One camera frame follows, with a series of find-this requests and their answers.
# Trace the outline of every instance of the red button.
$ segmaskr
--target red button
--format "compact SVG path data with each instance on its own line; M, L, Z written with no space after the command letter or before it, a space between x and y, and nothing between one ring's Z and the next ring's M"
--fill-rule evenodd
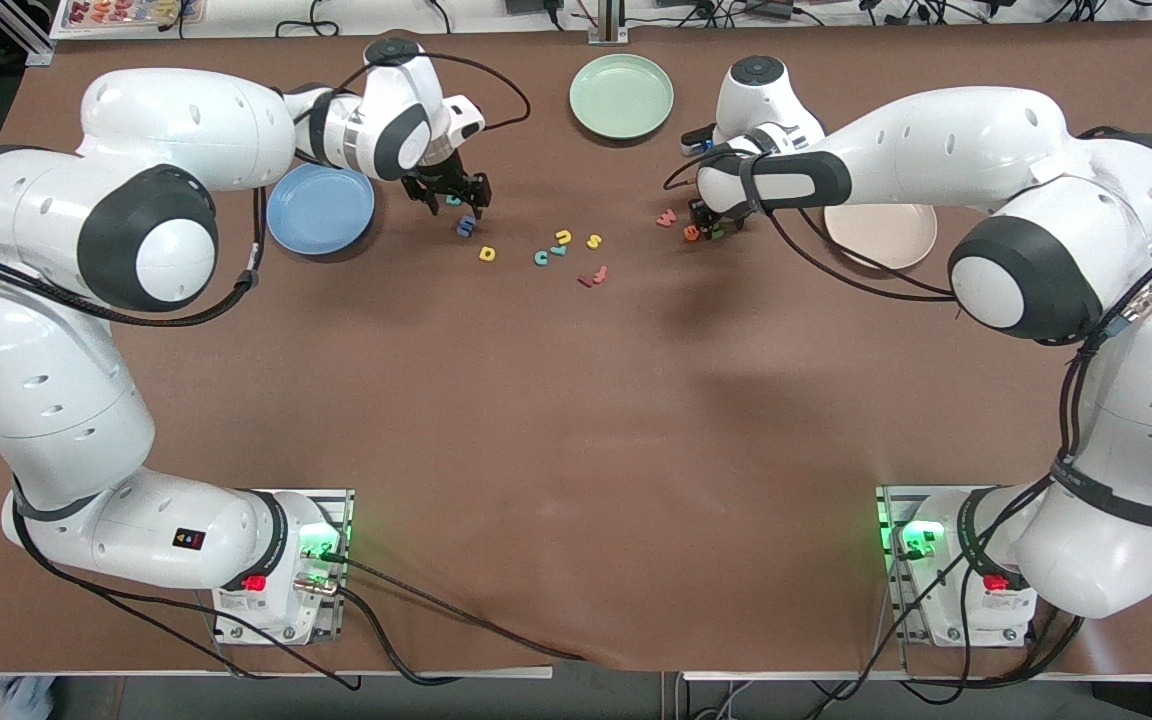
M1002 575L984 575L980 579L984 582L984 589L990 592L1005 591L1011 584Z

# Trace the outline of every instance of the white robotic arm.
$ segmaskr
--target white robotic arm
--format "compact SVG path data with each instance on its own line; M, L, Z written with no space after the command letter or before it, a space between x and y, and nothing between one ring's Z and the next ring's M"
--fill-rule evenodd
M1084 338L1152 268L1152 135L1071 137L1049 97L1016 88L953 88L884 105L818 142L796 142L809 115L781 83L772 104L738 61L723 78L714 141L698 172L702 229L722 218L821 205L919 202L990 213L950 256L968 313L1016 338ZM740 108L726 106L741 104ZM788 118L763 105L794 108ZM725 123L725 118L737 122ZM1087 361L1083 442L1053 462L1056 480L988 545L972 573L940 573L973 531L1024 487L934 493L902 538L933 642L961 644L968 583L973 644L1021 644L1034 592L1062 611L1102 617L1152 594L1152 314Z
M76 156L0 146L0 264L96 305L179 310L215 270L210 191L278 181L298 141L317 159L404 184L425 165L460 168L456 149L483 127L479 111L442 98L427 58L403 58L419 46L377 41L371 63L379 51L396 65L372 70L362 97L282 97L200 70L105 74L83 96ZM463 199L485 206L485 179ZM251 270L241 283L255 283ZM335 550L339 537L323 511L296 493L147 470L152 441L109 324L0 279L6 536L20 544L26 530L59 564L214 589L226 611L306 642L320 601L306 576L321 568L301 551Z

